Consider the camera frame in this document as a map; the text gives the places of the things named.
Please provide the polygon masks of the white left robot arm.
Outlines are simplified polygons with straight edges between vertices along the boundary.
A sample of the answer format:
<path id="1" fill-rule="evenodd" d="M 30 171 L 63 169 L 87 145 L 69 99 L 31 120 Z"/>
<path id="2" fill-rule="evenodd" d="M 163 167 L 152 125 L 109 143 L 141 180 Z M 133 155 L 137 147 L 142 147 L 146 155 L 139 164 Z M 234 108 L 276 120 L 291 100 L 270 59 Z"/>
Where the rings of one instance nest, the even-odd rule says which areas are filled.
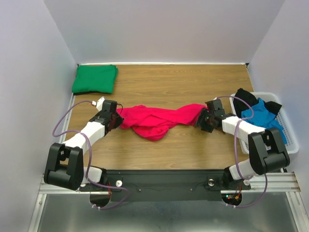
<path id="1" fill-rule="evenodd" d="M 81 131 L 70 130 L 59 134 L 61 136 L 75 132 L 72 138 L 50 146 L 43 177 L 46 184 L 71 190 L 77 190 L 86 184 L 91 184 L 96 190 L 106 188 L 108 179 L 103 175 L 103 169 L 92 167 L 91 159 L 85 167 L 84 154 L 89 152 L 91 158 L 91 146 L 111 130 L 118 128 L 123 118 L 117 112 L 116 101 L 102 97 L 98 101 L 87 103 L 96 107 L 98 112 Z"/>

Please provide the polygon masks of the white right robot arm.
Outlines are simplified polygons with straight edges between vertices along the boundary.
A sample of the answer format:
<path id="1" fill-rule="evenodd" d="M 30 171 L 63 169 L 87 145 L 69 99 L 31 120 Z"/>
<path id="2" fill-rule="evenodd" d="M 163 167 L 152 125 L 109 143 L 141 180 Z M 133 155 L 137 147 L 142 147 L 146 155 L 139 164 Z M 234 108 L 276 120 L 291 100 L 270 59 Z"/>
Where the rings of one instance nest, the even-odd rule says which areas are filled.
<path id="1" fill-rule="evenodd" d="M 195 127 L 206 132 L 214 129 L 244 141 L 249 148 L 249 158 L 239 162 L 237 145 L 234 145 L 235 164 L 224 169 L 222 183 L 225 188 L 232 189 L 240 181 L 250 180 L 255 175 L 285 168 L 290 164 L 290 157 L 277 128 L 266 129 L 248 122 L 254 117 L 254 110 L 249 107 L 251 115 L 239 118 L 235 114 L 227 114 L 219 98 L 206 102 L 202 108 Z"/>

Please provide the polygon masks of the pink red t shirt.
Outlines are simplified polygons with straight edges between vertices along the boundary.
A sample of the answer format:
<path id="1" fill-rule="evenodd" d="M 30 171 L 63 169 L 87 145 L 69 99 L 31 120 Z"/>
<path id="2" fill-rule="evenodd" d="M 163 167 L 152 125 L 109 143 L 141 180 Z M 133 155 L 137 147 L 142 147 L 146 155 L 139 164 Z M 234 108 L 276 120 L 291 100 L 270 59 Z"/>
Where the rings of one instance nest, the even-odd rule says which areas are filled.
<path id="1" fill-rule="evenodd" d="M 120 125 L 121 129 L 132 129 L 144 139 L 158 141 L 167 134 L 169 129 L 180 124 L 194 126 L 204 108 L 206 106 L 196 103 L 185 105 L 176 110 L 137 105 L 117 109 L 117 112 L 124 119 Z"/>

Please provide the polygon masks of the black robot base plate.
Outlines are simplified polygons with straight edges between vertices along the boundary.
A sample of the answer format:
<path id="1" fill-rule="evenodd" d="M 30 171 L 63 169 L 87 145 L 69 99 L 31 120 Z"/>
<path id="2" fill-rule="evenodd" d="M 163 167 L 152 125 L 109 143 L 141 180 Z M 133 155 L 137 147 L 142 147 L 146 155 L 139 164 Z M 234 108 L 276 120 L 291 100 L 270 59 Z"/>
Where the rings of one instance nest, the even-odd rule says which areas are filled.
<path id="1" fill-rule="evenodd" d="M 111 200 L 127 202 L 221 201 L 222 193 L 250 190 L 242 180 L 226 177 L 222 169 L 206 170 L 105 170 L 103 182 L 117 181 L 128 189 L 113 189 Z"/>

